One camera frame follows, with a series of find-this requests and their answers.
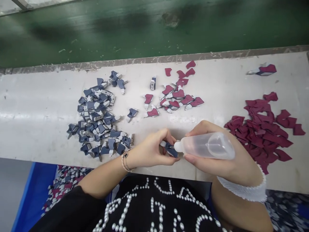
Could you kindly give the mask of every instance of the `plastic squeeze bottle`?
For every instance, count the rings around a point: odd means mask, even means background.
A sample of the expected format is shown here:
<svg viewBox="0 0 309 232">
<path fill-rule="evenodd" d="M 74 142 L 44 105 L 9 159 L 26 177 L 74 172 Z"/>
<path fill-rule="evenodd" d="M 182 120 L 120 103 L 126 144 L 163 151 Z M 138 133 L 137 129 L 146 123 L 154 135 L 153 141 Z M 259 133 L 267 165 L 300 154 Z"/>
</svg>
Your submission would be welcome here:
<svg viewBox="0 0 309 232">
<path fill-rule="evenodd" d="M 184 137 L 174 144 L 177 152 L 205 158 L 232 160 L 235 151 L 228 137 L 222 132 Z"/>
</svg>

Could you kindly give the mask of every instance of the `table surface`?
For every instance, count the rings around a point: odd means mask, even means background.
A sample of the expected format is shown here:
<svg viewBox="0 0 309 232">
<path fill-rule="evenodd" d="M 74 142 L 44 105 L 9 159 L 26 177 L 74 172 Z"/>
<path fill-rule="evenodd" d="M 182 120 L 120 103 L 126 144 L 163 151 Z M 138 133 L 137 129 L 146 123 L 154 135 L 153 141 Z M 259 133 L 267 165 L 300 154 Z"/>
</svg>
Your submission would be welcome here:
<svg viewBox="0 0 309 232">
<path fill-rule="evenodd" d="M 273 63 L 277 73 L 260 77 L 245 75 L 264 62 Z M 153 104 L 159 103 L 158 96 L 163 84 L 178 79 L 177 70 L 186 71 L 187 62 L 140 63 L 114 67 L 102 67 L 96 71 L 59 71 L 11 74 L 0 77 L 0 157 L 95 168 L 101 163 L 90 159 L 80 151 L 76 137 L 67 140 L 69 123 L 79 120 L 78 99 L 83 90 L 96 85 L 96 78 L 107 80 L 115 70 L 128 80 L 126 93 L 121 95 L 118 87 L 108 90 L 116 95 L 113 114 L 127 115 L 129 108 L 139 109 L 138 115 L 126 123 L 117 123 L 117 129 L 135 134 L 135 145 L 150 132 L 168 127 L 172 135 L 181 139 L 201 120 L 208 120 L 223 126 L 233 115 L 246 116 L 245 100 L 262 98 L 263 94 L 275 91 L 279 100 L 271 102 L 275 115 L 286 109 L 297 123 L 309 132 L 309 65 L 306 52 L 270 54 L 232 59 L 210 59 L 196 61 L 196 74 L 189 77 L 185 94 L 201 97 L 205 103 L 185 111 L 180 108 L 173 114 L 159 109 L 156 118 L 143 118 L 145 113 L 142 95 L 154 95 Z M 166 77 L 165 68 L 172 68 L 172 76 Z M 156 90 L 149 90 L 151 77 L 157 76 Z M 293 159 L 276 161 L 269 165 L 267 175 L 269 189 L 309 193 L 309 156 L 307 144 L 309 133 L 293 136 L 286 129 L 294 143 L 284 148 Z M 108 155 L 103 162 L 109 161 Z M 183 159 L 173 166 L 140 168 L 137 173 L 167 176 L 182 179 L 210 181 L 211 177 Z"/>
</svg>

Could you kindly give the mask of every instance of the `green floor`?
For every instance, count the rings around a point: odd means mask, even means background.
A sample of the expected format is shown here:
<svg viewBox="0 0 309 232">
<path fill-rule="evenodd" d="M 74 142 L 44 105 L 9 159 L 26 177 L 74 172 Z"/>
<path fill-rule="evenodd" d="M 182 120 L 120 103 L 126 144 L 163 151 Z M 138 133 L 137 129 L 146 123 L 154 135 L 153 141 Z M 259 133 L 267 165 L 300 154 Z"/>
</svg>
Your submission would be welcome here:
<svg viewBox="0 0 309 232">
<path fill-rule="evenodd" d="M 305 44 L 307 0 L 84 0 L 0 17 L 5 68 Z"/>
</svg>

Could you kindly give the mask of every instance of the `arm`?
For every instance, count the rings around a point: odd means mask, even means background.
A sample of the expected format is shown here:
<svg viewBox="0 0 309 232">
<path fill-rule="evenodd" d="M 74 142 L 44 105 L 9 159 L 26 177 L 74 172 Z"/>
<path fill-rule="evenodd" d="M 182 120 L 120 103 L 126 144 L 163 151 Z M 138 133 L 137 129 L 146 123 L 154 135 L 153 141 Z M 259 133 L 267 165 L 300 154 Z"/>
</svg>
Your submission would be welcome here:
<svg viewBox="0 0 309 232">
<path fill-rule="evenodd" d="M 224 179 L 246 187 L 259 186 L 263 181 L 262 173 L 241 143 L 225 129 L 202 121 L 186 136 L 212 132 L 225 133 L 235 149 L 235 159 L 217 160 L 185 155 L 185 159 L 203 172 L 223 177 Z M 244 200 L 224 188 L 214 178 L 211 196 L 213 204 L 223 223 L 250 231 L 273 231 L 270 217 L 264 204 Z"/>
<path fill-rule="evenodd" d="M 175 159 L 160 154 L 159 144 L 162 140 L 171 144 L 176 141 L 168 129 L 152 133 L 141 144 L 128 152 L 128 157 L 124 162 L 127 162 L 130 169 L 155 165 L 173 165 L 179 158 Z M 127 172 L 122 167 L 121 156 L 119 156 L 91 171 L 78 185 L 82 187 L 85 193 L 95 198 L 103 198 L 126 174 Z"/>
</svg>

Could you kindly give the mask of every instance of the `hand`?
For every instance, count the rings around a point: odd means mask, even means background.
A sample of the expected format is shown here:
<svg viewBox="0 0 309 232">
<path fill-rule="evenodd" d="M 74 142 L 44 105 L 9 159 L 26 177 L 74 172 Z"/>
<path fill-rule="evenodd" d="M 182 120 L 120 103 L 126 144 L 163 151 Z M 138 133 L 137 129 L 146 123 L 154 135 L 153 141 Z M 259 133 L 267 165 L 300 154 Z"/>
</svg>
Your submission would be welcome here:
<svg viewBox="0 0 309 232">
<path fill-rule="evenodd" d="M 231 141 L 235 158 L 232 160 L 209 159 L 185 154 L 184 158 L 196 166 L 199 170 L 222 177 L 235 184 L 253 187 L 258 186 L 263 181 L 261 170 L 250 157 L 241 143 L 227 130 L 208 121 L 201 121 L 186 136 L 207 134 L 212 132 L 223 132 Z"/>
<path fill-rule="evenodd" d="M 171 136 L 171 132 L 167 128 L 151 133 L 141 144 L 129 151 L 127 157 L 128 167 L 131 169 L 156 165 L 173 165 L 179 161 L 179 158 L 165 156 L 165 149 L 163 149 L 164 155 L 160 153 L 159 144 L 162 140 L 168 141 L 171 145 L 176 142 L 176 139 Z"/>
</svg>

